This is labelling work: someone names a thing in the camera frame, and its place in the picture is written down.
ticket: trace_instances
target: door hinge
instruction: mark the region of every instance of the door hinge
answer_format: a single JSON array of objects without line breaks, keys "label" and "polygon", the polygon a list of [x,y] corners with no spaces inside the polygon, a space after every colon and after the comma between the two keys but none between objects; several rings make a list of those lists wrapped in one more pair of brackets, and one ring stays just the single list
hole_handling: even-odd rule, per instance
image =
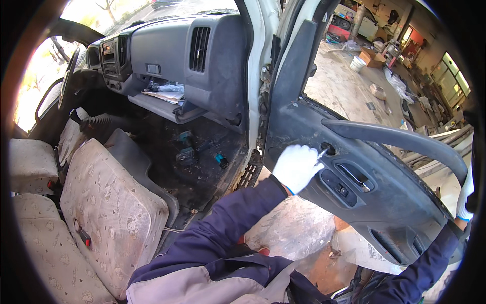
[{"label": "door hinge", "polygon": [[260,95],[264,92],[270,93],[270,83],[272,81],[272,73],[270,72],[270,65],[261,68],[260,79],[263,81],[260,87]]}]

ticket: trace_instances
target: navy jacket sleeve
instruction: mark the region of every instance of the navy jacket sleeve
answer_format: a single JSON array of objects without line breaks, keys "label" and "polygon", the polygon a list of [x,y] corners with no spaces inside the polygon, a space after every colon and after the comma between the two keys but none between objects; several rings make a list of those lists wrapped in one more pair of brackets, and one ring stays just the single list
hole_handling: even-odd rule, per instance
[{"label": "navy jacket sleeve", "polygon": [[128,285],[225,257],[240,236],[286,197],[285,189],[273,176],[262,180],[255,188],[222,197],[213,205],[210,215],[178,235],[167,253],[136,269]]},{"label": "navy jacket sleeve", "polygon": [[370,303],[418,303],[446,270],[449,258],[463,232],[448,221],[441,232],[415,263],[401,274],[389,277],[370,296]]}]

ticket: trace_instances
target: gray dashboard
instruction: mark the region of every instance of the gray dashboard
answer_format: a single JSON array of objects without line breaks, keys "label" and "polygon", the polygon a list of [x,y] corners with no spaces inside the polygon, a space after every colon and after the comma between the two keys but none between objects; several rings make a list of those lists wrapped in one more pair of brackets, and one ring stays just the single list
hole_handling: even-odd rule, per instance
[{"label": "gray dashboard", "polygon": [[[240,15],[172,18],[89,45],[88,63],[101,70],[108,89],[176,123],[209,113],[219,123],[243,130],[246,44]],[[184,84],[188,106],[178,109],[181,116],[173,117],[173,105],[141,93],[150,79]]]}]

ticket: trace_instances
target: work jacket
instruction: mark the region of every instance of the work jacket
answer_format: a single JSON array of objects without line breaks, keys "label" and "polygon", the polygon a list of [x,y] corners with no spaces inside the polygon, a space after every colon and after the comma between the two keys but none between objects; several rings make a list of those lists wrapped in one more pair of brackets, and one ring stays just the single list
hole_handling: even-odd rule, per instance
[{"label": "work jacket", "polygon": [[[128,303],[336,303],[295,271],[291,260],[259,253],[228,258],[240,236],[286,197],[274,176],[222,197],[167,252],[134,271]],[[417,303],[444,272],[461,232],[449,221],[415,263],[377,288],[370,303]]]}]

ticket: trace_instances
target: gloved hand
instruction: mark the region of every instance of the gloved hand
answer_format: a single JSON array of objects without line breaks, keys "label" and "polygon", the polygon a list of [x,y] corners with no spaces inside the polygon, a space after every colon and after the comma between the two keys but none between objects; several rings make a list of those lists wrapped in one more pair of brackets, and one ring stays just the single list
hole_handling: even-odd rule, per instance
[{"label": "gloved hand", "polygon": [[324,164],[317,166],[317,150],[304,145],[290,145],[283,150],[273,170],[273,175],[287,187],[292,194],[297,194],[304,189],[312,177]]},{"label": "gloved hand", "polygon": [[474,192],[474,183],[472,181],[472,164],[469,164],[468,175],[466,176],[466,181],[461,188],[459,193],[459,198],[457,199],[456,216],[463,221],[469,222],[472,219],[473,213],[466,210],[466,202],[468,201],[468,196]]}]

